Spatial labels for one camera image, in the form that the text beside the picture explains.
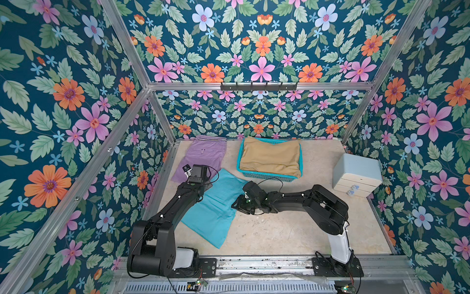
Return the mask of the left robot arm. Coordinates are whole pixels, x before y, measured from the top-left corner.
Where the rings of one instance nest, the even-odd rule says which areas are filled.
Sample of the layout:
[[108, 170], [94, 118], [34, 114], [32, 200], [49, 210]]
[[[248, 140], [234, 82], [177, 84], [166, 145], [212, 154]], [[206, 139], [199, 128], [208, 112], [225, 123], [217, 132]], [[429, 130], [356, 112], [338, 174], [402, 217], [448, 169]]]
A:
[[175, 229], [212, 186], [210, 169], [207, 165], [185, 165], [187, 179], [177, 187], [175, 196], [156, 215], [134, 224], [127, 257], [130, 277], [142, 274], [169, 278], [180, 270], [197, 271], [198, 251], [177, 247]]

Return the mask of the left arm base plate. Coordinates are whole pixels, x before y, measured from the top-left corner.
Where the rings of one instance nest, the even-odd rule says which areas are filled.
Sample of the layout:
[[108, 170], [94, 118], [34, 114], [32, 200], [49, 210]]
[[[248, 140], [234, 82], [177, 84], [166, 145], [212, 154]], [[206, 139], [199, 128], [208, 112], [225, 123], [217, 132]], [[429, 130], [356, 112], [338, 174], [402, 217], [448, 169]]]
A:
[[178, 268], [169, 278], [214, 278], [217, 272], [216, 258], [197, 258], [188, 268]]

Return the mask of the purple pants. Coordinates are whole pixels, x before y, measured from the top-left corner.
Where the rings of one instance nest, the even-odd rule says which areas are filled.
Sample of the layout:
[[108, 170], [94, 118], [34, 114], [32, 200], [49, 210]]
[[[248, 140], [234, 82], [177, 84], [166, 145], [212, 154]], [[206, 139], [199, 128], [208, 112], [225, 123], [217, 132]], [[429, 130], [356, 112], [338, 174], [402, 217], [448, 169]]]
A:
[[227, 147], [226, 138], [198, 135], [192, 141], [186, 155], [180, 161], [171, 181], [183, 183], [187, 180], [187, 175], [183, 167], [189, 165], [207, 165], [213, 170], [220, 171]]

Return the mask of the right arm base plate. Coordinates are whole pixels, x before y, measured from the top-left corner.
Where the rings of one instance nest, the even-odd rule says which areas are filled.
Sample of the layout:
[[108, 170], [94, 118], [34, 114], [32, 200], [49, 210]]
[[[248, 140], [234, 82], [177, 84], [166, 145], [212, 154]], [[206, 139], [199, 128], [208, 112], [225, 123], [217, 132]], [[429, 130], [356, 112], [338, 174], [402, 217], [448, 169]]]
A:
[[312, 268], [316, 276], [327, 278], [363, 278], [364, 271], [357, 257], [352, 256], [346, 264], [330, 257], [313, 257]]

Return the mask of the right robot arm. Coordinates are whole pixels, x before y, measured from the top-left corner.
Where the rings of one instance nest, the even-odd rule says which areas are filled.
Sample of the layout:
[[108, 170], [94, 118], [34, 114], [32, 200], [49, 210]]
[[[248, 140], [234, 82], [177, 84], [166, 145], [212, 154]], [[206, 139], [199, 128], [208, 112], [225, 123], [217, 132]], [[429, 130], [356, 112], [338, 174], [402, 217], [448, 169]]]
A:
[[352, 250], [347, 235], [349, 206], [322, 185], [316, 184], [302, 192], [283, 193], [266, 192], [250, 181], [231, 208], [248, 215], [254, 215], [258, 210], [264, 214], [305, 212], [328, 235], [330, 258], [342, 265], [351, 260]]

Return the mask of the teal pants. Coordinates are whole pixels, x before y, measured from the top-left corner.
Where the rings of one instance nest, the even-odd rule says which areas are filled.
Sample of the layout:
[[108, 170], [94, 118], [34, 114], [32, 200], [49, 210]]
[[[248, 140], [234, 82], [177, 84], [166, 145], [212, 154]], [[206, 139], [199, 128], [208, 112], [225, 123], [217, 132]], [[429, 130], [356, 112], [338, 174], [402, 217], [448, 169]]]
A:
[[182, 223], [220, 249], [236, 215], [236, 210], [231, 206], [243, 193], [245, 184], [246, 180], [222, 169], [217, 181], [204, 193], [202, 201], [184, 215]]

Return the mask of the beige pants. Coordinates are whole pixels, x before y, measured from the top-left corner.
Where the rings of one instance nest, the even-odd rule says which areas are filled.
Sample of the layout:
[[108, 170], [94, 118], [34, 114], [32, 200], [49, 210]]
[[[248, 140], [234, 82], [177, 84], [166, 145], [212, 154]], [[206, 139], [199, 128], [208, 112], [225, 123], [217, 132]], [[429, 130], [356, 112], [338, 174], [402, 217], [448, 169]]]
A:
[[301, 177], [301, 146], [297, 141], [269, 143], [259, 138], [244, 139], [239, 169], [247, 172]]

